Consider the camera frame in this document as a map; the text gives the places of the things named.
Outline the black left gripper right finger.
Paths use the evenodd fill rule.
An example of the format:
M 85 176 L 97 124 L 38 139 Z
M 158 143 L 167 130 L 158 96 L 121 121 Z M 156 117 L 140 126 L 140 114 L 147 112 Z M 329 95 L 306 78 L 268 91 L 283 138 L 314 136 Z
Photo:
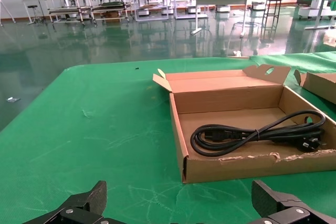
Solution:
M 322 214 L 301 201 L 293 194 L 272 190 L 261 180 L 251 184 L 251 202 L 260 215 L 254 224 L 265 223 L 329 223 L 335 218 Z

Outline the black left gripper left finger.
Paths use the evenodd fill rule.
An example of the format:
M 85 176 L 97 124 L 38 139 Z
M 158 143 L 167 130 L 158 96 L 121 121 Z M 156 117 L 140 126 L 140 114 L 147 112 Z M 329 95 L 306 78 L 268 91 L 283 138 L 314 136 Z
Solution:
M 107 205 L 107 183 L 98 181 L 90 191 L 69 196 L 57 209 L 27 221 L 28 224 L 102 224 L 121 221 L 102 215 Z

